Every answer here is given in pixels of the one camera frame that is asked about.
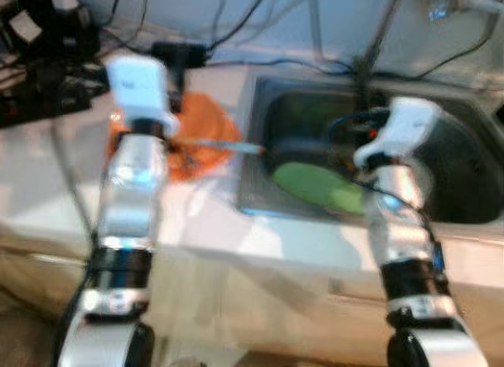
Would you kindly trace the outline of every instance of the countertop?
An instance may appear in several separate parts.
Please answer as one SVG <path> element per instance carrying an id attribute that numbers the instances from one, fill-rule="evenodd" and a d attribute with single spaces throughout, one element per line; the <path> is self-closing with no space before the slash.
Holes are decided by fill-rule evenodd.
<path id="1" fill-rule="evenodd" d="M 246 134 L 260 75 L 345 81 L 301 68 L 239 66 L 191 71 L 188 87 L 210 95 Z M 418 92 L 450 90 L 408 85 Z M 477 94 L 486 114 L 501 100 Z M 92 109 L 58 120 L 94 220 L 112 109 L 111 95 L 103 95 Z M 89 246 L 54 153 L 50 121 L 1 130 L 0 163 L 0 251 L 8 251 L 0 253 L 2 284 L 57 315 L 75 289 Z M 383 365 L 391 330 L 366 228 L 249 217 L 235 206 L 240 170 L 236 155 L 201 179 L 168 183 L 147 315 L 157 336 Z M 435 232 L 470 328 L 487 355 L 504 361 L 504 319 L 494 315 L 504 306 L 504 224 L 436 224 Z M 19 253 L 40 255 L 28 262 Z M 44 255 L 71 259 L 59 261 L 66 266 L 44 265 Z"/>
<path id="2" fill-rule="evenodd" d="M 189 90 L 210 95 L 245 132 L 255 77 L 261 74 L 334 81 L 305 69 L 220 67 L 191 71 Z M 483 109 L 491 111 L 498 97 L 480 95 L 479 102 Z M 96 98 L 92 109 L 58 120 L 92 218 L 98 209 L 98 183 L 112 108 L 111 94 L 107 94 Z M 85 258 L 87 240 L 54 154 L 50 121 L 1 130 L 0 162 L 5 167 L 0 173 L 0 224 L 4 235 L 16 236 L 15 243 L 10 242 L 11 237 L 2 237 L 2 245 Z M 162 198 L 165 215 L 158 242 L 259 264 L 377 272 L 365 228 L 336 221 L 249 217 L 240 213 L 235 207 L 240 166 L 240 156 L 235 156 L 202 179 L 169 183 Z M 499 239 L 504 225 L 489 227 L 493 235 L 490 239 L 463 230 L 439 229 L 438 233 L 452 281 L 504 288 L 503 245 Z"/>

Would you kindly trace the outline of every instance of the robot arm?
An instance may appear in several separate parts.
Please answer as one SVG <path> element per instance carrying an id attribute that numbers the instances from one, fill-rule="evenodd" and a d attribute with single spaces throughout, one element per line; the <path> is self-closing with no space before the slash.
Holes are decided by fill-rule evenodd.
<path id="1" fill-rule="evenodd" d="M 167 176 L 165 69 L 145 57 L 119 57 L 109 67 L 114 98 L 131 130 L 106 168 L 90 279 L 77 304 L 57 365 L 150 366 L 147 311 L 150 267 Z"/>
<path id="2" fill-rule="evenodd" d="M 445 116 L 435 103 L 395 98 L 378 137 L 357 150 L 354 163 L 366 168 L 374 187 L 366 198 L 369 238 L 387 293 L 387 321 L 395 328 L 390 367 L 488 367 L 451 297 L 435 240 L 419 211 L 424 197 L 406 159 Z"/>

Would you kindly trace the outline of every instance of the sink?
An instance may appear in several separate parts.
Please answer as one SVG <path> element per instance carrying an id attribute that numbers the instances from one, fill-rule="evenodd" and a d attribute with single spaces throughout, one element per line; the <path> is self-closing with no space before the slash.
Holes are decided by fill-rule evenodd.
<path id="1" fill-rule="evenodd" d="M 373 90 L 372 105 L 408 92 L 384 86 Z M 483 114 L 459 96 L 422 95 L 438 103 L 452 117 L 440 120 L 415 160 L 427 168 L 429 179 L 418 176 L 420 186 L 430 188 L 425 211 L 437 223 L 486 224 L 496 221 L 504 208 L 504 150 L 481 119 Z M 265 156 L 246 156 L 240 179 L 238 207 L 248 214 L 308 217 L 361 224 L 360 216 L 329 213 L 283 191 L 272 181 L 275 169 L 287 161 L 329 166 L 328 154 L 337 147 L 351 161 L 354 137 L 340 132 L 338 145 L 328 143 L 328 126 L 354 111 L 351 86 L 260 77 L 256 83 L 248 141 L 265 145 Z"/>

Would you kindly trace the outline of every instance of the black cable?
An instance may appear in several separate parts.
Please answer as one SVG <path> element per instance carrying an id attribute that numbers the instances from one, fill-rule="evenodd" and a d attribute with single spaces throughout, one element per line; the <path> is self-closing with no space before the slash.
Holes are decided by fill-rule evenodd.
<path id="1" fill-rule="evenodd" d="M 383 113 L 381 113 L 380 111 L 367 112 L 367 113 L 365 111 L 359 111 L 359 112 L 351 113 L 350 115 L 346 115 L 344 117 L 336 119 L 335 124 L 339 125 L 339 124 L 342 124 L 342 123 L 349 121 L 349 120 L 362 120 L 362 119 L 366 119 L 366 118 L 372 119 L 374 116 L 380 116 L 380 115 L 383 115 Z M 364 190 L 367 190 L 367 191 L 372 191 L 372 192 L 376 192 L 377 194 L 390 196 L 391 198 L 400 202 L 405 207 L 407 207 L 407 208 L 411 209 L 413 212 L 415 212 L 418 215 L 418 217 L 421 219 L 422 228 L 424 228 L 424 230 L 428 233 L 430 240 L 433 243 L 435 243 L 434 232 L 433 232 L 431 224 L 430 224 L 431 222 L 430 222 L 427 214 L 423 211 L 423 209 L 415 208 L 414 205 L 412 205 L 411 203 L 398 197 L 396 194 L 393 194 L 390 191 L 385 191 L 385 190 L 382 190 L 378 187 L 375 187 L 373 183 L 366 183 L 366 182 L 362 182 L 360 180 L 356 180 L 353 177 L 352 173 L 349 172 L 347 167 L 344 165 L 340 164 L 340 168 L 341 169 L 339 169 L 339 170 L 341 170 L 343 172 L 343 175 L 353 184 L 355 184 L 355 185 L 359 186 L 360 188 L 363 188 Z"/>
<path id="2" fill-rule="evenodd" d="M 113 18 L 116 16 L 117 6 L 119 5 L 120 0 L 113 0 L 112 10 L 110 10 L 109 18 L 105 21 L 103 26 L 108 26 L 112 23 Z"/>
<path id="3" fill-rule="evenodd" d="M 332 72 L 328 71 L 325 69 L 322 69 L 321 67 L 310 64 L 309 62 L 303 61 L 303 60 L 296 60 L 294 58 L 279 58 L 276 60 L 272 61 L 245 61 L 245 60 L 236 60 L 236 61 L 215 61 L 215 62 L 210 62 L 205 67 L 211 68 L 211 67 L 218 67 L 218 66 L 234 66 L 234 65 L 262 65 L 262 66 L 273 66 L 273 65 L 280 65 L 280 64 L 296 64 L 296 65 L 302 65 L 305 66 L 309 69 L 315 70 L 318 73 L 325 74 L 327 76 L 351 76 L 353 72 L 351 71 L 342 71 L 342 72 Z"/>
<path id="4" fill-rule="evenodd" d="M 324 56 L 324 48 L 322 45 L 322 27 L 321 27 L 321 10 L 319 6 L 319 0 L 309 0 L 309 14 L 310 14 L 310 25 L 311 25 L 311 35 L 313 44 L 313 54 L 315 55 L 315 61 L 319 64 L 336 64 L 344 66 L 349 71 L 354 69 L 347 63 L 340 61 L 339 59 L 330 59 Z"/>
<path id="5" fill-rule="evenodd" d="M 272 17 L 270 18 L 270 20 L 268 22 L 265 22 L 265 20 L 263 20 L 262 22 L 258 22 L 258 23 L 247 23 L 245 26 L 243 26 L 243 28 L 251 28 L 251 29 L 254 29 L 254 30 L 257 30 L 257 32 L 264 32 L 266 31 L 268 28 L 271 28 L 272 26 L 274 26 L 275 24 L 278 24 L 279 21 L 282 20 L 282 18 L 284 18 L 290 11 L 292 11 L 294 8 L 300 6 L 305 0 L 290 0 L 289 2 L 287 2 L 285 4 L 285 6 L 283 6 L 282 8 L 279 9 L 278 13 L 275 14 L 275 16 L 272 15 Z M 221 24 L 220 25 L 222 28 L 230 28 L 232 25 L 231 24 Z M 195 31 L 192 31 L 192 32 L 189 32 L 186 34 L 186 37 L 189 38 L 189 39 L 200 39 L 202 37 L 203 34 L 207 33 L 207 32 L 211 32 L 212 31 L 212 26 L 205 26 L 203 28 L 199 28 L 198 30 L 195 30 Z M 237 41 L 235 43 L 238 43 L 238 44 L 241 44 L 241 43 L 244 43 L 243 40 L 241 41 Z"/>
<path id="6" fill-rule="evenodd" d="M 57 130 L 57 120 L 52 119 L 50 123 L 50 135 L 51 141 L 53 143 L 54 152 L 56 154 L 56 158 L 58 164 L 60 165 L 61 171 L 65 178 L 65 183 L 67 188 L 72 196 L 72 200 L 77 208 L 77 212 L 79 213 L 81 222 L 84 226 L 85 232 L 91 244 L 91 255 L 94 250 L 98 248 L 98 238 L 96 237 L 95 231 L 91 225 L 91 219 L 89 214 L 87 213 L 86 207 L 84 205 L 84 200 L 79 193 L 75 173 L 70 167 L 68 158 L 65 153 L 65 149 L 63 147 L 63 142 L 59 136 L 59 132 Z M 79 286 L 75 290 L 72 298 L 70 299 L 69 304 L 66 306 L 65 312 L 61 315 L 57 327 L 55 330 L 55 334 L 53 337 L 53 350 L 52 350 L 52 361 L 51 366 L 57 367 L 59 357 L 61 355 L 61 350 L 65 343 L 65 338 L 67 332 L 69 330 L 69 326 L 74 318 L 77 306 L 79 304 L 80 296 L 82 295 L 88 280 L 91 278 L 91 268 L 89 262 L 86 264 L 86 268 L 84 270 L 83 279 L 80 282 Z"/>
<path id="7" fill-rule="evenodd" d="M 476 52 L 477 50 L 479 50 L 480 48 L 485 46 L 485 44 L 487 44 L 491 40 L 493 34 L 495 33 L 495 29 L 497 28 L 499 16 L 500 16 L 500 14 L 488 15 L 488 21 L 487 21 L 487 24 L 485 25 L 485 29 L 483 31 L 483 34 L 480 37 L 480 39 L 473 46 L 469 47 L 466 50 L 458 52 L 457 54 L 454 54 L 453 56 L 437 63 L 436 65 L 427 69 L 425 72 L 423 72 L 419 75 L 416 75 L 414 78 L 416 78 L 416 79 L 424 78 L 426 75 L 434 72 L 435 70 L 441 68 L 442 66 L 444 66 L 454 60 L 457 60 L 460 57 L 464 57 L 464 56 L 467 56 L 468 54 Z"/>
<path id="8" fill-rule="evenodd" d="M 275 5 L 276 0 L 271 0 L 271 2 L 269 3 L 268 11 L 265 14 L 265 18 L 263 19 L 263 21 L 254 26 L 256 30 L 252 32 L 250 35 L 248 35 L 246 38 L 237 40 L 236 42 L 234 42 L 234 44 L 236 46 L 239 46 L 241 44 L 248 43 L 249 41 L 256 39 L 260 34 L 262 34 L 269 26 L 269 22 L 273 17 L 273 10 L 275 9 Z"/>
<path id="9" fill-rule="evenodd" d="M 245 25 L 245 23 L 252 17 L 254 14 L 255 10 L 259 7 L 259 5 L 262 3 L 263 0 L 255 0 L 252 6 L 245 12 L 243 15 L 242 19 L 231 29 L 230 32 L 228 32 L 226 35 L 223 37 L 215 40 L 212 42 L 212 44 L 208 47 L 208 52 L 212 53 L 220 44 L 226 43 L 230 38 L 232 38 L 239 30 L 242 29 L 242 27 Z"/>
<path id="10" fill-rule="evenodd" d="M 143 0 L 142 16 L 140 17 L 139 25 L 135 29 L 135 32 L 133 33 L 133 35 L 130 36 L 127 40 L 123 40 L 119 36 L 114 34 L 112 31 L 110 31 L 106 28 L 102 28 L 102 31 L 105 32 L 107 35 L 109 35 L 112 39 L 114 39 L 117 42 L 117 45 L 114 46 L 113 48 L 111 48 L 110 50 L 107 50 L 106 52 L 99 54 L 98 56 L 104 57 L 107 54 L 110 54 L 111 52 L 115 51 L 117 48 L 121 48 L 121 47 L 127 48 L 131 52 L 135 52 L 136 54 L 145 54 L 146 53 L 145 50 L 140 50 L 139 48 L 133 47 L 130 45 L 130 43 L 133 40 L 135 40 L 138 37 L 139 33 L 142 31 L 143 24 L 145 22 L 145 18 L 147 15 L 148 7 L 149 7 L 149 0 Z"/>
<path id="11" fill-rule="evenodd" d="M 226 2 L 228 0 L 219 0 L 219 7 L 217 8 L 217 11 L 215 13 L 215 16 L 213 17 L 213 22 L 212 22 L 212 44 L 214 44 L 217 41 L 217 29 L 219 27 L 219 20 L 222 17 L 222 13 L 224 12 L 224 8 L 226 7 Z"/>
<path id="12" fill-rule="evenodd" d="M 386 72 L 386 71 L 377 71 L 372 74 L 372 77 L 383 78 L 387 80 L 401 80 L 408 82 L 416 82 L 416 83 L 430 83 L 434 85 L 452 87 L 462 90 L 471 90 L 477 92 L 485 92 L 485 91 L 504 91 L 504 87 L 472 87 L 467 85 L 462 85 L 459 83 L 449 83 L 438 80 L 428 80 L 425 78 L 417 78 L 415 76 L 404 76 L 403 74 L 396 72 Z"/>
<path id="13" fill-rule="evenodd" d="M 93 238 L 93 226 L 91 224 L 91 219 L 89 213 L 87 212 L 86 205 L 84 204 L 84 200 L 79 193 L 76 175 L 73 172 L 73 169 L 69 164 L 68 156 L 65 153 L 63 140 L 61 139 L 57 129 L 56 119 L 52 119 L 50 122 L 50 137 L 51 142 L 53 143 L 54 153 L 56 154 L 57 163 L 60 165 L 63 177 L 65 178 L 65 184 L 67 186 L 67 189 L 69 190 L 70 195 L 72 196 L 73 202 L 75 203 L 80 221 L 84 226 L 84 231 L 86 232 L 87 238 L 90 240 L 91 245 L 93 247 L 96 247 L 96 239 Z"/>
<path id="14" fill-rule="evenodd" d="M 381 45 L 384 42 L 385 37 L 392 25 L 394 16 L 397 13 L 402 0 L 390 0 L 385 10 L 385 14 L 380 21 L 380 26 L 376 30 L 376 34 L 365 52 L 365 62 L 367 64 L 367 69 L 371 72 L 376 60 L 380 56 Z"/>

